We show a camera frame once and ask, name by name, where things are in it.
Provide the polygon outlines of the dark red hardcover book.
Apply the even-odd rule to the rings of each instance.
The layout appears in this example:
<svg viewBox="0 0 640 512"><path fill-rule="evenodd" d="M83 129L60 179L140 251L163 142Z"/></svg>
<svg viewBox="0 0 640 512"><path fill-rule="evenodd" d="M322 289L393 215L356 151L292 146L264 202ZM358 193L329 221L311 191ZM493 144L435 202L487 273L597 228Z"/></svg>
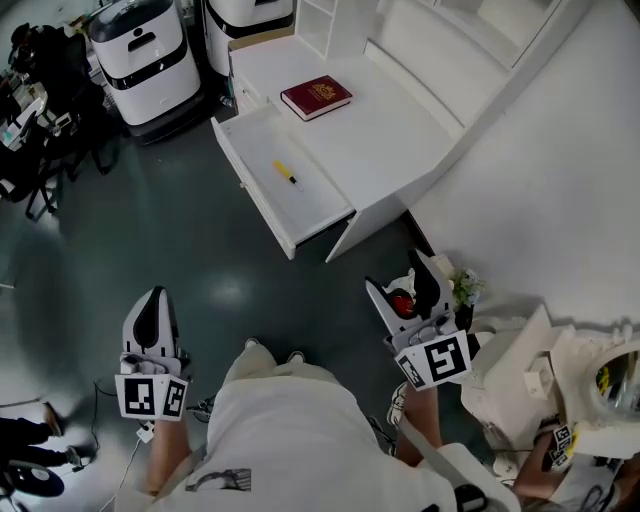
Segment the dark red hardcover book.
<svg viewBox="0 0 640 512"><path fill-rule="evenodd" d="M351 102L352 94L329 75L301 83L280 93L280 100L308 122Z"/></svg>

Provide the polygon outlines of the yellow marker pen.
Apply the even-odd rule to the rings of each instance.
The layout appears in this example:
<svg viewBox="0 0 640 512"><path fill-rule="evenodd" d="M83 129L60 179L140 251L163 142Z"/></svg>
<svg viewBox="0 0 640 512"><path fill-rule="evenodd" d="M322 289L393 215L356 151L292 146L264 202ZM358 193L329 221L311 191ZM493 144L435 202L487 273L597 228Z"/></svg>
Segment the yellow marker pen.
<svg viewBox="0 0 640 512"><path fill-rule="evenodd" d="M283 176L283 178L287 182L291 183L299 191L303 192L303 188L299 184L297 178L292 174L292 172L284 164L282 164L279 160L274 160L273 161L273 167L280 175Z"/></svg>

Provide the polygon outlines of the red round ornament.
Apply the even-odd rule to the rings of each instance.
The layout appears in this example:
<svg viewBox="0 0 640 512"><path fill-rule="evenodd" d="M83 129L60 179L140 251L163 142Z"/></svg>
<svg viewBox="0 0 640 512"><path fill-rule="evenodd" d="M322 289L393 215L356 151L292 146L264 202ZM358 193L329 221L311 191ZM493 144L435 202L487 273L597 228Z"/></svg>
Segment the red round ornament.
<svg viewBox="0 0 640 512"><path fill-rule="evenodd" d="M401 291L390 296L391 307L395 314L404 319L410 320L416 316L415 301L409 293Z"/></svg>

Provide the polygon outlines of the person's white shirt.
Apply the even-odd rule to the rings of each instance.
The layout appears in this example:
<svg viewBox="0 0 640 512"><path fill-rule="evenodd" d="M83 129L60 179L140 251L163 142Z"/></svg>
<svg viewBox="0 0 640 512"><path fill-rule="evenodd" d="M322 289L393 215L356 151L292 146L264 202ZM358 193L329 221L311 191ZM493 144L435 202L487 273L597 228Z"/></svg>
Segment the person's white shirt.
<svg viewBox="0 0 640 512"><path fill-rule="evenodd" d="M469 512L520 512L463 445L438 453L482 498ZM115 512L465 512L463 497L441 469L385 453L346 388L277 376L224 385L203 459L155 497L120 492Z"/></svg>

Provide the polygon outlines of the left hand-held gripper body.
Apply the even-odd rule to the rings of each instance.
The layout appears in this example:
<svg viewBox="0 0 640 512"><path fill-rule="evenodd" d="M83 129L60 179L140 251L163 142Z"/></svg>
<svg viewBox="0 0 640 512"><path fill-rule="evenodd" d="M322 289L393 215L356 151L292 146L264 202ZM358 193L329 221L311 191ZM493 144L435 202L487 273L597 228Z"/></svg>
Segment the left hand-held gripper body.
<svg viewBox="0 0 640 512"><path fill-rule="evenodd" d="M123 352L120 373L114 376L123 418L177 422L182 418L191 382L189 354L177 357Z"/></svg>

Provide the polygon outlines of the white desk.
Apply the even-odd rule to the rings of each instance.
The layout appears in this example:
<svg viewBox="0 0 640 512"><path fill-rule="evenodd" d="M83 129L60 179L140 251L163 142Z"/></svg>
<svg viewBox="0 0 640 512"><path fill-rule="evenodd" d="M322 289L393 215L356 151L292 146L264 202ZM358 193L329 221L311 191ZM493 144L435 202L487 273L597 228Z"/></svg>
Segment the white desk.
<svg viewBox="0 0 640 512"><path fill-rule="evenodd" d="M331 258L412 206L438 178L438 164L458 140L366 56L325 60L291 35L234 49L229 57L237 83L257 98L247 112L274 105L354 208L340 222L345 230ZM351 102L304 122L280 100L280 93L324 75L343 85Z"/></svg>

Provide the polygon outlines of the person's right forearm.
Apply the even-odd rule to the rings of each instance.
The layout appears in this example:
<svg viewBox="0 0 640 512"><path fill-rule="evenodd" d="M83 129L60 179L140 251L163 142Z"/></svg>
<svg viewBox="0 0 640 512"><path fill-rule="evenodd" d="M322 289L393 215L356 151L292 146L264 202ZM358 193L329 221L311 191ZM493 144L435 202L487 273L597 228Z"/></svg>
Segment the person's right forearm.
<svg viewBox="0 0 640 512"><path fill-rule="evenodd" d="M403 416L434 448L443 446L436 388L416 391L409 383L406 387ZM419 450L402 432L398 432L395 457L411 467L417 467L423 460Z"/></svg>

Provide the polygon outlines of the person's left forearm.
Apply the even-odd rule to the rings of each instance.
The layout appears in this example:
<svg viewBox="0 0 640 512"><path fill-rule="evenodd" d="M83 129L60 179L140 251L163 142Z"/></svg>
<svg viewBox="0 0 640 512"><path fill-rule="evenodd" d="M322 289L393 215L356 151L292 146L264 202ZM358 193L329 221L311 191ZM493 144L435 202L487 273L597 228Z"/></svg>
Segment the person's left forearm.
<svg viewBox="0 0 640 512"><path fill-rule="evenodd" d="M152 496L157 495L190 454L188 425L185 418L175 422L156 421L148 463L147 491Z"/></svg>

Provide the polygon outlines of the white ornate furniture piece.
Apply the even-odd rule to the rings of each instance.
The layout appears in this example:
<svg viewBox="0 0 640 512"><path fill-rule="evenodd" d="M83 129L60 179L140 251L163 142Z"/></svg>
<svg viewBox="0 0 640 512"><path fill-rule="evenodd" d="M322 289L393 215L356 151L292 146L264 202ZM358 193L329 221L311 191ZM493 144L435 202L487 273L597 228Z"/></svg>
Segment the white ornate furniture piece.
<svg viewBox="0 0 640 512"><path fill-rule="evenodd" d="M544 421L570 455L628 459L640 452L640 332L552 325L544 306L527 319L479 317L481 347L461 401L498 459L523 461Z"/></svg>

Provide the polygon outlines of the black round base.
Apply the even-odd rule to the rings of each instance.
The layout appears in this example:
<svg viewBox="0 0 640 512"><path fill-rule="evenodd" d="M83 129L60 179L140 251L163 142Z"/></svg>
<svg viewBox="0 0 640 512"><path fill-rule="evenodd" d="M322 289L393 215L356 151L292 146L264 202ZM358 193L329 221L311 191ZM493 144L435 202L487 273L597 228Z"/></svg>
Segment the black round base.
<svg viewBox="0 0 640 512"><path fill-rule="evenodd" d="M9 496L15 492L43 498L55 498L64 493L65 485L60 476L44 466L31 462L10 460L2 469L2 487Z"/></svg>

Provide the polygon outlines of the white shelf unit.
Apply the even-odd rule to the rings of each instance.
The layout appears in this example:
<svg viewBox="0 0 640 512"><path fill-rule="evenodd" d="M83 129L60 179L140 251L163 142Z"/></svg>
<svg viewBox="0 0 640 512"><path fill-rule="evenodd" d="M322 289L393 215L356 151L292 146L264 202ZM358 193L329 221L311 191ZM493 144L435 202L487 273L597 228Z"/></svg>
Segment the white shelf unit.
<svg viewBox="0 0 640 512"><path fill-rule="evenodd" d="M325 60L366 56L457 137L529 82L593 0L298 0L296 35Z"/></svg>

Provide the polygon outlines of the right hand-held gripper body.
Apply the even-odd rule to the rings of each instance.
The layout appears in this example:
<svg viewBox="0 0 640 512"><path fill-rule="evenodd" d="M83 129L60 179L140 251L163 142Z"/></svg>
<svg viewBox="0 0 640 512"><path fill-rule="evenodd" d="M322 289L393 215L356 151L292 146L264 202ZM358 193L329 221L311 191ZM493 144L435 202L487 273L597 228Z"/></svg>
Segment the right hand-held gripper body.
<svg viewBox="0 0 640 512"><path fill-rule="evenodd" d="M447 312L387 336L385 344L416 391L452 382L471 371L467 334Z"/></svg>

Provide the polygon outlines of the white drawer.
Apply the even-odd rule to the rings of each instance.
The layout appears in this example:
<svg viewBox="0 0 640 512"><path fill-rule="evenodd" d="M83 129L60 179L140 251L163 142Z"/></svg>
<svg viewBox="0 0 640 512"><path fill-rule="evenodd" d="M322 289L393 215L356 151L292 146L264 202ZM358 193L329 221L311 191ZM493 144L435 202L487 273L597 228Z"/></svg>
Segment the white drawer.
<svg viewBox="0 0 640 512"><path fill-rule="evenodd" d="M272 104L220 122L214 135L288 259L312 238L354 213L321 164ZM297 178L299 191L273 167L279 160Z"/></svg>

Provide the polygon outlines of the cluttered work desk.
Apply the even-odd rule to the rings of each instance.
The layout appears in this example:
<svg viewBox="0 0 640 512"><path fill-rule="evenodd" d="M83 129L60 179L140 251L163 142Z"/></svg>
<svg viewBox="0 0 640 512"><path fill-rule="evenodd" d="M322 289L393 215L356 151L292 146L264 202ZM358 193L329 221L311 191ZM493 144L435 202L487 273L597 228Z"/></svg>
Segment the cluttered work desk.
<svg viewBox="0 0 640 512"><path fill-rule="evenodd" d="M5 147L15 150L21 145L19 133L30 117L42 127L50 126L48 94L41 82L5 73L0 77L0 93L7 97L9 112L9 118L0 112L0 141Z"/></svg>

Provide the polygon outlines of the black office chair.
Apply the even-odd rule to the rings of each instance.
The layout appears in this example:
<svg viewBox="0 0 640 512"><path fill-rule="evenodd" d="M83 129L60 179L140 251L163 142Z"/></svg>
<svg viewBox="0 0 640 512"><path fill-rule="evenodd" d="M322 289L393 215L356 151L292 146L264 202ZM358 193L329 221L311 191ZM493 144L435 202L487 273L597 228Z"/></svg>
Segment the black office chair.
<svg viewBox="0 0 640 512"><path fill-rule="evenodd" d="M110 172L111 166L100 160L100 150L120 132L120 126L104 106L103 87L89 76L84 36L68 37L63 30L49 25L23 28L22 36L12 37L16 49L29 56L23 71L42 84L47 93L47 110L56 121L70 117L66 126L51 125L47 129L42 163L25 210L32 219L37 197L44 200L49 212L55 211L46 184L57 173L63 171L69 180L75 180L76 169L86 156L92 157L100 174Z"/></svg>

